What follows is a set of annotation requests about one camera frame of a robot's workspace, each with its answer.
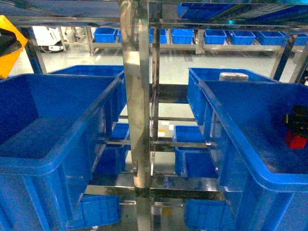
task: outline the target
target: stainless steel rack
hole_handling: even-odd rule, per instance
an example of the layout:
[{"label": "stainless steel rack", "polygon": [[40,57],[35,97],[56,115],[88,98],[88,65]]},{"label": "stainless steel rack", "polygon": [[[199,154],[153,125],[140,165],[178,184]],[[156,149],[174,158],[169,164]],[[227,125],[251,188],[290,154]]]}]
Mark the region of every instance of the stainless steel rack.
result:
[{"label": "stainless steel rack", "polygon": [[[41,61],[33,31],[30,26],[87,26],[86,33],[90,38],[91,26],[120,26],[122,32],[123,61],[128,99],[128,122],[130,128],[130,145],[133,169],[132,173],[122,173],[117,177],[95,174],[86,193],[117,194],[121,196],[122,204],[136,205],[138,230],[153,230],[151,207],[182,206],[182,199],[209,199],[224,200],[223,190],[215,179],[189,178],[184,179],[175,175],[155,175],[155,152],[158,150],[171,151],[172,146],[199,146],[196,143],[173,143],[170,139],[158,138],[158,116],[160,103],[186,103],[187,85],[166,85],[159,83],[160,28],[194,28],[199,29],[199,44],[194,49],[197,52],[207,49],[224,49],[224,46],[204,46],[202,30],[270,30],[285,31],[289,38],[281,47],[271,47],[277,50],[278,56],[273,67],[271,77],[279,80],[285,64],[292,51],[297,34],[308,32],[307,15],[280,20],[253,21],[251,18],[262,16],[269,12],[287,9],[294,5],[293,0],[119,0],[119,16],[91,17],[63,16],[39,7],[27,4],[27,1],[0,1],[1,6],[23,9],[32,14],[20,16],[18,13],[8,14],[8,18],[19,27],[28,38],[26,47],[32,68],[35,73],[46,73],[44,63]],[[86,4],[101,4],[104,0],[70,1]],[[230,3],[231,8],[208,20],[189,20],[177,17],[177,4],[189,3]],[[307,1],[296,1],[305,4]],[[150,64],[149,28],[154,28],[154,42],[152,45],[152,64]],[[228,49],[239,50],[239,47],[228,45]],[[292,82],[299,82],[304,77],[308,65],[308,44],[300,57],[297,67],[291,77]],[[149,82],[150,68],[153,70],[153,82]]]}]

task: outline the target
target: black object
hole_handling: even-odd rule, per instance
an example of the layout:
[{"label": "black object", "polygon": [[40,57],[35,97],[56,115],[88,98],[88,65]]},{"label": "black object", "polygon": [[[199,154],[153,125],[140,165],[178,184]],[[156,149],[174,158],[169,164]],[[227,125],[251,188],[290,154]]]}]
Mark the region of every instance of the black object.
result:
[{"label": "black object", "polygon": [[0,57],[11,54],[19,49],[22,45],[17,40],[16,35],[12,31],[0,28]]},{"label": "black object", "polygon": [[292,114],[282,116],[284,124],[292,131],[293,135],[308,138],[307,107],[294,105]]}]

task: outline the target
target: blue plastic bin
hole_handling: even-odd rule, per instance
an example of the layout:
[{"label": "blue plastic bin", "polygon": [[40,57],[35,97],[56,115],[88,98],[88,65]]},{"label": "blue plastic bin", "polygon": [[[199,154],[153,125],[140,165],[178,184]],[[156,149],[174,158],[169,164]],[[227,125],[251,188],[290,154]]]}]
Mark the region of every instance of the blue plastic bin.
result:
[{"label": "blue plastic bin", "polygon": [[285,35],[276,31],[255,31],[257,41],[261,45],[280,46],[284,41]]},{"label": "blue plastic bin", "polygon": [[189,68],[187,99],[198,125],[202,125],[204,119],[204,108],[200,104],[200,101],[203,99],[199,88],[199,81],[218,81],[221,72],[243,73],[249,76],[248,81],[277,82],[271,78],[244,69]]},{"label": "blue plastic bin", "polygon": [[[128,123],[117,123],[112,136],[112,140],[129,140]],[[125,160],[129,151],[129,145],[106,145],[104,152],[98,162],[95,172],[107,174],[120,174],[125,171]]]},{"label": "blue plastic bin", "polygon": [[106,145],[120,78],[27,74],[0,81],[0,224],[65,231]]},{"label": "blue plastic bin", "polygon": [[117,38],[118,38],[118,42],[122,42],[122,34],[121,34],[121,30],[117,31]]},{"label": "blue plastic bin", "polygon": [[178,17],[184,19],[206,20],[225,11],[230,4],[179,3]]},{"label": "blue plastic bin", "polygon": [[171,34],[174,44],[191,44],[193,42],[192,29],[172,29]]},{"label": "blue plastic bin", "polygon": [[81,76],[113,76],[120,77],[121,82],[116,89],[117,97],[114,97],[111,109],[112,120],[118,121],[119,115],[126,105],[126,87],[124,78],[124,67],[120,65],[75,65],[51,74],[81,75]]},{"label": "blue plastic bin", "polygon": [[95,42],[116,42],[116,29],[99,27],[94,32]]},{"label": "blue plastic bin", "polygon": [[[150,34],[149,34],[150,43],[153,43],[153,34],[154,34],[154,29],[150,28]],[[160,43],[167,43],[166,29],[160,30]]]},{"label": "blue plastic bin", "polygon": [[230,207],[225,201],[185,200],[184,221],[191,230],[234,230]]},{"label": "blue plastic bin", "polygon": [[[154,33],[154,29],[150,28],[150,32],[149,32],[149,41],[150,43],[153,43],[153,33]],[[118,41],[122,42],[122,35],[121,35],[121,31],[119,30],[118,33]],[[160,30],[160,43],[167,43],[167,33],[166,33],[166,29],[161,29]]]},{"label": "blue plastic bin", "polygon": [[226,40],[226,33],[223,30],[205,30],[204,41],[205,44],[220,44],[223,45]]},{"label": "blue plastic bin", "polygon": [[297,39],[295,40],[294,46],[305,46],[308,40],[308,35],[300,34],[297,35]]},{"label": "blue plastic bin", "polygon": [[289,149],[282,115],[308,106],[299,84],[200,81],[205,140],[236,230],[308,227],[308,145]]},{"label": "blue plastic bin", "polygon": [[251,31],[226,31],[226,34],[233,45],[252,45],[256,38]]},{"label": "blue plastic bin", "polygon": [[269,13],[269,14],[264,14],[262,16],[253,18],[251,20],[254,20],[254,21],[267,21],[267,20],[292,18],[292,17],[295,17],[295,16],[297,18],[302,16],[303,20],[304,20],[306,18],[306,16],[307,16],[307,11],[308,11],[308,6],[307,5],[292,6],[292,7],[287,8],[287,9],[283,9],[283,10],[280,10],[280,11],[275,11],[275,12]]},{"label": "blue plastic bin", "polygon": [[[205,142],[198,126],[174,126],[175,142]],[[206,148],[175,147],[175,172],[183,177],[217,178]]]},{"label": "blue plastic bin", "polygon": [[68,230],[84,229],[93,226],[111,225],[121,219],[118,196],[84,195]]}]

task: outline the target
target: floor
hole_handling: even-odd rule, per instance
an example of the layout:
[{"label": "floor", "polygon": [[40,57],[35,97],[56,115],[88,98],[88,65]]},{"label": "floor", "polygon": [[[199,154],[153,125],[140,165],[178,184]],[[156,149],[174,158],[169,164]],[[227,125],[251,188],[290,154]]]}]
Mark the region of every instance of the floor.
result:
[{"label": "floor", "polygon": [[[121,50],[97,50],[93,56],[89,54],[85,42],[70,44],[66,52],[42,53],[47,72],[66,68],[76,64],[104,64],[122,65]],[[165,51],[161,53],[160,83],[164,84],[187,84],[189,67],[212,67],[212,68],[243,68],[255,71],[265,76],[270,76],[275,62],[275,54],[269,52],[206,52],[195,55],[192,51]],[[281,82],[288,82],[295,64],[289,59]],[[11,71],[11,75],[32,73],[32,69],[23,51]],[[160,104],[159,116],[193,118],[193,114],[187,104]],[[126,108],[122,115],[127,115]],[[161,136],[172,137],[173,126],[176,124],[196,125],[194,122],[160,121],[159,129]],[[174,154],[157,153],[154,170],[162,173],[173,173]],[[127,157],[127,171],[131,170],[130,155]],[[130,227],[136,230],[136,220],[132,219],[135,214],[134,206],[122,206],[122,220],[113,226],[101,227],[99,230],[123,230]],[[161,217],[161,228],[157,230],[188,230],[183,226],[183,211],[174,209],[172,216]]]}]

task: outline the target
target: rack leg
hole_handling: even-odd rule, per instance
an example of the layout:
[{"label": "rack leg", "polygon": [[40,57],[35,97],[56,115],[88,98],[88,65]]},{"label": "rack leg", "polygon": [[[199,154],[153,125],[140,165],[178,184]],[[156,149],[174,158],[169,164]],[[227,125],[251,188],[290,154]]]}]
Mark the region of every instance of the rack leg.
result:
[{"label": "rack leg", "polygon": [[60,34],[60,37],[61,37],[61,43],[63,45],[63,51],[66,51],[64,36],[63,36],[62,29],[61,29],[60,26],[58,27],[58,31],[59,31],[59,34]]},{"label": "rack leg", "polygon": [[270,74],[270,77],[272,79],[279,81],[282,75],[282,72],[284,70],[284,67],[292,52],[292,48],[293,48],[296,38],[297,38],[297,35],[290,35],[289,39],[282,43],[281,48],[278,51],[278,55],[277,55],[273,70]]},{"label": "rack leg", "polygon": [[305,82],[303,79],[305,77],[305,71],[308,67],[308,42],[303,49],[303,52],[298,59],[296,64],[296,68],[291,76],[290,83],[298,83],[298,82]]},{"label": "rack leg", "polygon": [[85,28],[85,32],[86,32],[86,37],[87,37],[87,43],[88,43],[88,48],[89,48],[89,52],[90,52],[90,55],[93,55],[93,50],[92,50],[92,40],[93,40],[93,37],[92,37],[92,31],[91,31],[91,27],[90,26],[87,26]]},{"label": "rack leg", "polygon": [[33,72],[35,74],[46,74],[46,67],[38,48],[32,27],[22,27],[20,31],[28,40],[25,46],[25,50],[27,52]]},{"label": "rack leg", "polygon": [[150,231],[148,1],[120,0],[119,6],[138,230]]},{"label": "rack leg", "polygon": [[198,45],[196,48],[196,54],[202,54],[203,53],[203,39],[204,30],[198,30],[197,38],[198,38]]}]

